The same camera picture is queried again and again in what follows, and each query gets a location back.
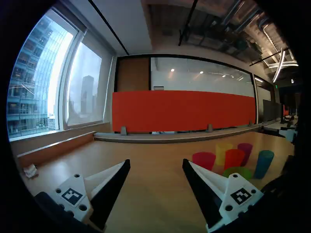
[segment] pink cup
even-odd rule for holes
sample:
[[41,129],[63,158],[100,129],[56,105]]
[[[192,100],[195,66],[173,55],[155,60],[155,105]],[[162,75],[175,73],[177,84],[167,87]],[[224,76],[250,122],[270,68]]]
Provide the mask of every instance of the pink cup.
[[253,149],[253,145],[249,144],[249,143],[240,143],[240,144],[238,144],[238,149],[243,150],[245,153],[244,159],[241,163],[241,167],[243,167],[247,164],[247,161],[248,161],[250,154],[252,152],[252,149]]

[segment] window sill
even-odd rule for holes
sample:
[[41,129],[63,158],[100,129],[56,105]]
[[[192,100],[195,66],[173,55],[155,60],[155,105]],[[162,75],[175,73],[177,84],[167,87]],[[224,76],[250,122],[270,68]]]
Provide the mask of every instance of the window sill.
[[92,125],[86,125],[86,126],[81,126],[81,127],[73,128],[73,129],[52,130],[52,131],[38,133],[38,134],[30,134],[30,135],[25,135],[25,136],[21,136],[21,137],[14,137],[14,138],[10,138],[9,141],[10,142],[21,141],[21,140],[25,140],[25,139],[28,139],[28,138],[35,138],[35,137],[40,137],[40,136],[48,135],[48,134],[55,134],[55,133],[59,133],[59,132],[66,132],[66,131],[71,131],[71,130],[76,130],[76,129],[82,129],[82,128],[87,128],[87,127],[91,127],[91,126],[94,126],[94,125],[100,125],[100,124],[105,124],[105,123],[109,123],[109,122],[100,122],[100,123],[96,123],[96,124],[92,124]]

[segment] green cup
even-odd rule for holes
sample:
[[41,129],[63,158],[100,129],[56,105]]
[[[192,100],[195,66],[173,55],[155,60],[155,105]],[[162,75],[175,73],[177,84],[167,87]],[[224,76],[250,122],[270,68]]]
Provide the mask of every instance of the green cup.
[[249,180],[253,176],[252,172],[248,170],[245,167],[230,167],[227,170],[224,171],[223,175],[224,177],[229,177],[232,173],[238,173],[241,176],[244,177],[244,179]]

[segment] exposed ductwork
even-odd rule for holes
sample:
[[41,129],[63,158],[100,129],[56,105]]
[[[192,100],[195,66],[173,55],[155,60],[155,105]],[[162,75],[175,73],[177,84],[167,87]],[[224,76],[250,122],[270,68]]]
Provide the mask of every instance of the exposed ductwork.
[[244,3],[242,0],[235,0],[222,20],[221,25],[226,26]]
[[243,31],[251,22],[253,22],[260,14],[262,11],[260,8],[255,7],[243,20],[242,23],[238,26],[237,29],[235,29],[236,33],[240,33]]

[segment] orange panel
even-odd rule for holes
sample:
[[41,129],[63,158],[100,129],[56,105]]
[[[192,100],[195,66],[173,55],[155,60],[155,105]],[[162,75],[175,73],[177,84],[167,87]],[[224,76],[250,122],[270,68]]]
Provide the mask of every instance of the orange panel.
[[255,98],[216,92],[151,90],[114,92],[112,128],[128,132],[183,131],[255,122]]

